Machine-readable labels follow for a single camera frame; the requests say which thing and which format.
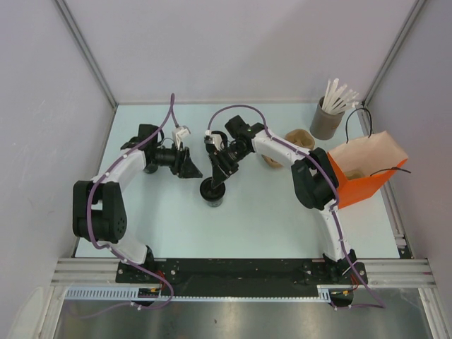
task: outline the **gray wall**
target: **gray wall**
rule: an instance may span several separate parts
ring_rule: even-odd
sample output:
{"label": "gray wall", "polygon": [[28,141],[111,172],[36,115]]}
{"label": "gray wall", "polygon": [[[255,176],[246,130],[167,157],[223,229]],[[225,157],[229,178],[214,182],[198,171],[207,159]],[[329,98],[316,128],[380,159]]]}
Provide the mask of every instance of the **gray wall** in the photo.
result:
{"label": "gray wall", "polygon": [[427,257],[452,317],[452,1],[428,1],[371,102],[379,130],[406,150],[392,183],[409,240]]}
{"label": "gray wall", "polygon": [[112,110],[50,0],[0,9],[0,338],[73,244],[71,190]]}
{"label": "gray wall", "polygon": [[364,95],[414,0],[68,0],[121,103]]}

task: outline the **orange box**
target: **orange box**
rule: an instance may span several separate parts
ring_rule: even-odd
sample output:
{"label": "orange box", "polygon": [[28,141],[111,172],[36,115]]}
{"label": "orange box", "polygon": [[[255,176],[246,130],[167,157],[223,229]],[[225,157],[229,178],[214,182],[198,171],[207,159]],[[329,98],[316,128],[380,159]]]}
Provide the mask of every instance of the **orange box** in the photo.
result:
{"label": "orange box", "polygon": [[[339,181],[339,208],[373,196],[408,160],[405,151],[388,132],[350,140],[328,152],[328,158]],[[355,171],[363,177],[349,180],[345,173]]]}

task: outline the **black bracket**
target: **black bracket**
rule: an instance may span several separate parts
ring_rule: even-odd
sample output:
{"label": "black bracket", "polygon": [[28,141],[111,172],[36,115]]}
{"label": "black bracket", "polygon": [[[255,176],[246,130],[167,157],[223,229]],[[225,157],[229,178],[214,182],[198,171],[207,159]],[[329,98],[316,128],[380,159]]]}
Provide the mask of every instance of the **black bracket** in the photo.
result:
{"label": "black bracket", "polygon": [[[155,272],[161,271],[180,297],[316,297],[317,285],[352,285],[350,270],[336,279],[328,265],[322,259],[171,258],[157,260]],[[117,283],[160,282],[127,266],[119,264]],[[355,268],[367,281],[364,264]]]}

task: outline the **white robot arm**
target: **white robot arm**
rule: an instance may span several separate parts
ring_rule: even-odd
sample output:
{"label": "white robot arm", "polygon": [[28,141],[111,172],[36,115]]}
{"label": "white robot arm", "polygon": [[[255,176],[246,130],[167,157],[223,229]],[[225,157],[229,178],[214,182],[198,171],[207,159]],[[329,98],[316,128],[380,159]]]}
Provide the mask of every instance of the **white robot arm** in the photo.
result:
{"label": "white robot arm", "polygon": [[[97,243],[108,245],[127,261],[138,265],[146,261],[153,261],[153,254],[149,247],[137,240],[130,232],[126,232],[127,216],[122,200],[122,191],[130,181],[140,172],[154,173],[159,166],[169,167],[173,175],[179,178],[201,178],[203,175],[192,163],[188,148],[182,144],[183,137],[189,134],[186,127],[179,127],[174,133],[174,144],[165,148],[162,140],[153,138],[143,147],[127,154],[135,145],[144,141],[158,130],[157,126],[142,124],[138,129],[138,136],[133,137],[121,147],[120,157],[124,159],[100,182],[94,194],[91,211],[93,233]],[[86,210],[88,195],[95,182],[102,175],[93,177],[89,181],[78,181],[73,187],[73,233],[90,241]]]}
{"label": "white robot arm", "polygon": [[341,249],[340,241],[344,241],[347,252],[350,252],[350,245],[346,239],[340,239],[338,228],[331,213],[335,196],[320,173],[311,173],[315,167],[302,155],[310,154],[313,158],[316,158],[316,161],[337,186],[337,179],[325,151],[320,148],[310,151],[290,144],[293,146],[293,150],[291,150],[274,141],[273,136],[276,135],[271,131],[268,132],[270,132],[272,138],[268,136],[262,124],[250,126],[245,124],[240,116],[229,120],[225,127],[234,138],[229,144],[223,132],[206,132],[206,149],[213,167],[212,186],[218,187],[234,174],[238,170],[238,162],[249,153],[265,155],[279,162],[282,166],[292,170],[295,193],[299,201],[307,208],[318,209],[323,218],[324,225],[321,227],[321,233],[323,234],[325,256],[334,262],[342,261],[345,255]]}

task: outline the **light blue table surface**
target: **light blue table surface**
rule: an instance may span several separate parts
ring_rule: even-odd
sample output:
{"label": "light blue table surface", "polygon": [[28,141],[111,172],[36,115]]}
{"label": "light blue table surface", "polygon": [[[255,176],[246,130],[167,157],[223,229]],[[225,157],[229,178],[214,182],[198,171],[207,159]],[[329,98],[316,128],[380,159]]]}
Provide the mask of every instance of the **light blue table surface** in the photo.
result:
{"label": "light blue table surface", "polygon": [[[214,112],[225,105],[175,105],[181,125],[191,136],[193,162],[211,176],[203,143],[207,124]],[[255,105],[267,118],[269,128],[279,136],[293,129],[309,130],[316,105]],[[139,124],[160,125],[167,105],[120,105],[102,159],[101,171],[118,157],[120,147],[135,136]],[[251,110],[232,109],[213,122],[212,129],[225,131],[225,123],[236,114],[252,125],[260,117]],[[169,120],[164,128],[171,136]],[[351,138],[362,136],[359,118],[350,118]],[[345,118],[336,135],[316,140],[325,150],[345,142]],[[202,179],[179,179],[161,167],[155,174],[140,173],[123,192],[128,218],[127,232],[149,245],[159,258],[320,258],[322,219],[297,200],[288,169],[272,169],[261,156],[250,154],[239,163],[239,171],[226,183],[223,204],[207,206],[199,193]],[[398,250],[381,192],[372,198],[340,210],[340,219],[350,245],[359,258],[398,258]],[[77,257],[111,257],[80,240]]]}

